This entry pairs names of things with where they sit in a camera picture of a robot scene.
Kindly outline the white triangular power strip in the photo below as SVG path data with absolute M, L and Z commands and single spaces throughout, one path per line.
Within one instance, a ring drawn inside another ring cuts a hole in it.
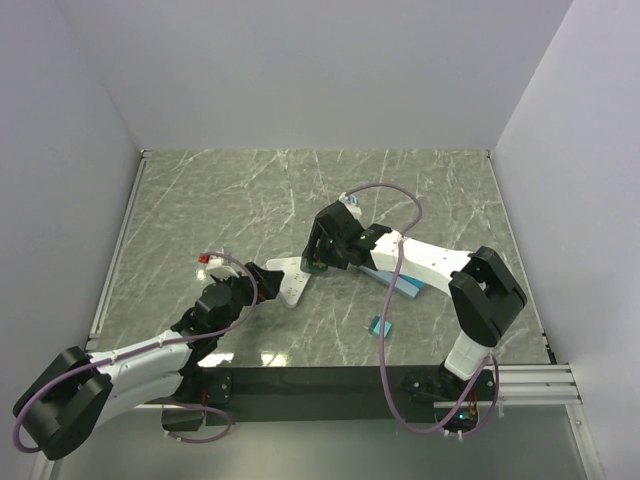
M 311 274 L 302 269 L 301 257 L 286 257 L 270 259 L 265 263 L 267 270 L 282 271 L 284 277 L 281 282 L 279 298 L 287 308 L 294 308 L 311 278 Z

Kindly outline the dark green plug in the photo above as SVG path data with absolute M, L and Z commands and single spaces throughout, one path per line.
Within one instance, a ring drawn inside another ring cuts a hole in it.
M 310 275 L 319 275 L 325 273 L 328 270 L 328 266 L 322 262 L 311 259 L 302 259 L 301 270 Z

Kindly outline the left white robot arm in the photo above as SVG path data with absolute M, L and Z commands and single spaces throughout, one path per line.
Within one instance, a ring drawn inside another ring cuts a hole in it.
M 281 270 L 248 262 L 241 272 L 215 278 L 177 323 L 151 339 L 92 354 L 64 350 L 15 403 L 15 447 L 59 460 L 96 427 L 138 405 L 193 399 L 200 361 L 256 305 L 275 299 L 284 278 Z

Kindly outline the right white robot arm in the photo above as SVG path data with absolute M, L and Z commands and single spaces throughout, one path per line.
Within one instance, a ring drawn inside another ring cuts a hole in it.
M 495 250 L 450 250 L 388 226 L 365 228 L 340 201 L 316 215 L 302 258 L 308 267 L 397 271 L 448 294 L 461 333 L 438 378 L 440 390 L 452 399 L 473 388 L 473 374 L 527 304 L 523 288 Z

